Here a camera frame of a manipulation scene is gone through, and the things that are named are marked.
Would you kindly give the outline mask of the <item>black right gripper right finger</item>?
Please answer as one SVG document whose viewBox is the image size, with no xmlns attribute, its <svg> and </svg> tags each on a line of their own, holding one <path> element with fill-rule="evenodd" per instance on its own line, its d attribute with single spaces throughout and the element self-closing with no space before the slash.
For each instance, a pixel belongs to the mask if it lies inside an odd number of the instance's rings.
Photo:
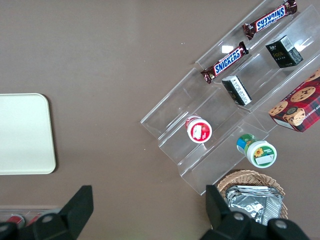
<svg viewBox="0 0 320 240">
<path fill-rule="evenodd" d="M 262 225 L 247 215 L 231 211 L 214 185 L 207 185 L 206 212 L 212 226 L 205 240 L 308 240 L 309 237 L 293 221 L 273 218 Z"/>
</svg>

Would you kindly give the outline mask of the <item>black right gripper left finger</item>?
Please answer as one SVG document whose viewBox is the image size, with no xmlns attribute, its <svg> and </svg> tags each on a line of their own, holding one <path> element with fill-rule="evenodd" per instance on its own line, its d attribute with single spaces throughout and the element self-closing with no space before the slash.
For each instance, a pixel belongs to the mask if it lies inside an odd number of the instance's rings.
<svg viewBox="0 0 320 240">
<path fill-rule="evenodd" d="M 83 185 L 57 213 L 41 215 L 32 224 L 18 228 L 13 222 L 0 223 L 2 240 L 76 240 L 94 211 L 93 189 Z"/>
</svg>

